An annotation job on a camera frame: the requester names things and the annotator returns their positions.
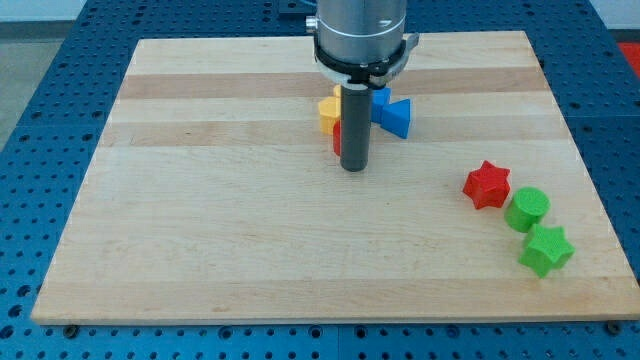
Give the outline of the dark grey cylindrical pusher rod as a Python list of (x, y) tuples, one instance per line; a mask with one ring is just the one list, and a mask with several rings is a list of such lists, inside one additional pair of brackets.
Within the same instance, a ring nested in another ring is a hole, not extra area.
[(369, 155), (373, 91), (341, 88), (340, 162), (350, 172), (366, 168)]

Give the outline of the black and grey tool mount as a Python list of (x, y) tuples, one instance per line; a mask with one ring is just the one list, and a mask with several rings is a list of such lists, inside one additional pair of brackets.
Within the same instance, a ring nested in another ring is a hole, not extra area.
[(406, 67), (413, 49), (419, 44), (419, 34), (411, 33), (402, 39), (399, 48), (388, 58), (373, 63), (352, 64), (331, 57), (314, 40), (314, 57), (322, 75), (352, 90), (380, 90), (396, 78)]

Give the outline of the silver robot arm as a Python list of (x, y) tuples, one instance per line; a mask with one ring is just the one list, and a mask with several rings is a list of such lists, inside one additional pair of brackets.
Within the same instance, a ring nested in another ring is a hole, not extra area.
[(318, 0), (306, 19), (321, 74), (341, 87), (340, 164), (359, 172), (369, 155), (373, 92), (406, 67), (420, 35), (405, 33), (405, 0)]

